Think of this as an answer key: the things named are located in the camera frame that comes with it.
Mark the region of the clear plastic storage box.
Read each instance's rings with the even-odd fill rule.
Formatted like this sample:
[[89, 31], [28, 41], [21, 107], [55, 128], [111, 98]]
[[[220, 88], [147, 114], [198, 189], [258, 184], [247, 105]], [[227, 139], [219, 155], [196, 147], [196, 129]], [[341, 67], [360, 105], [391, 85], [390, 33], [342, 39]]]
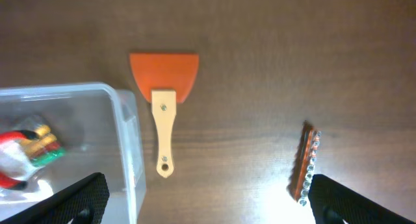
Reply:
[[99, 82], [1, 90], [2, 132], [38, 121], [50, 127], [66, 153], [35, 173], [25, 190], [1, 190], [1, 219], [100, 172], [109, 189], [102, 221], [136, 223], [146, 176], [134, 93]]

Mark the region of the clear pack of coloured bits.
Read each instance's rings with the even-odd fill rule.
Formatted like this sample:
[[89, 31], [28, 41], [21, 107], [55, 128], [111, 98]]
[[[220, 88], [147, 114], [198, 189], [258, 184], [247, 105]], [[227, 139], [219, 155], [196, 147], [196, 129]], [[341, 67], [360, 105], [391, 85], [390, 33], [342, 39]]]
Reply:
[[59, 137], [43, 117], [28, 116], [13, 122], [9, 126], [1, 126], [1, 133], [18, 130], [34, 131], [38, 135], [37, 140], [31, 143], [23, 143], [25, 152], [31, 162], [38, 168], [38, 171], [66, 155], [66, 150], [62, 146]]

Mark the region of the orange scraper with wooden handle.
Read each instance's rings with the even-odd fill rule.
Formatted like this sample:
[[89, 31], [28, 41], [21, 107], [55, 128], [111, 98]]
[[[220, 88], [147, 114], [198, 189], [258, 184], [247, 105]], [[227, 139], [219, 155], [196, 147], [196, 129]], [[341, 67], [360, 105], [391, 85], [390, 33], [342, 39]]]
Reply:
[[129, 54], [130, 68], [136, 85], [145, 100], [151, 104], [151, 113], [157, 130], [157, 173], [170, 177], [175, 169], [172, 154], [172, 131], [177, 105], [189, 96], [199, 69], [196, 53]]

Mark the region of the orange socket rail with sockets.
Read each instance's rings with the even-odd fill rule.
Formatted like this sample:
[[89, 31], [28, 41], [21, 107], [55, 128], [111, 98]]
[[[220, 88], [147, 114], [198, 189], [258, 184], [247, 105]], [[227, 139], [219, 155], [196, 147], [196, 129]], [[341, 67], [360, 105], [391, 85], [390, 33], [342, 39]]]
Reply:
[[304, 121], [287, 186], [290, 196], [300, 206], [309, 203], [308, 193], [315, 174], [321, 138], [322, 132], [310, 122]]

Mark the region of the red handled pliers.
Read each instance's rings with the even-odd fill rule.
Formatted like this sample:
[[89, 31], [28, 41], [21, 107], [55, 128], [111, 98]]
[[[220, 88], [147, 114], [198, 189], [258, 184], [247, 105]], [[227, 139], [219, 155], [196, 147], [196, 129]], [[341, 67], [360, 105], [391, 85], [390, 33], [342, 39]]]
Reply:
[[1, 133], [1, 188], [22, 191], [27, 188], [27, 180], [38, 168], [23, 148], [23, 143], [38, 139], [37, 133], [28, 130]]

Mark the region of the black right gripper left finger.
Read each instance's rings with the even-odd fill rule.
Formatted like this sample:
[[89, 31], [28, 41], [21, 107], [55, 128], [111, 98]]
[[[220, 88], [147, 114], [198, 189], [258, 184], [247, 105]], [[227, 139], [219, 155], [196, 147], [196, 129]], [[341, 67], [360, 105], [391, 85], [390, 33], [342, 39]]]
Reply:
[[109, 197], [105, 175], [93, 173], [1, 224], [100, 224]]

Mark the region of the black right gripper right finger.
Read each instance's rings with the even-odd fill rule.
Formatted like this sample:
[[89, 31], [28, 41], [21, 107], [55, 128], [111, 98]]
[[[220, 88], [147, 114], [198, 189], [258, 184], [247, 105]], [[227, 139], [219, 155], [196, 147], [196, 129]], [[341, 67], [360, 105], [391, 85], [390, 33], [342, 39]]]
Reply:
[[316, 224], [415, 224], [322, 174], [313, 176], [308, 198]]

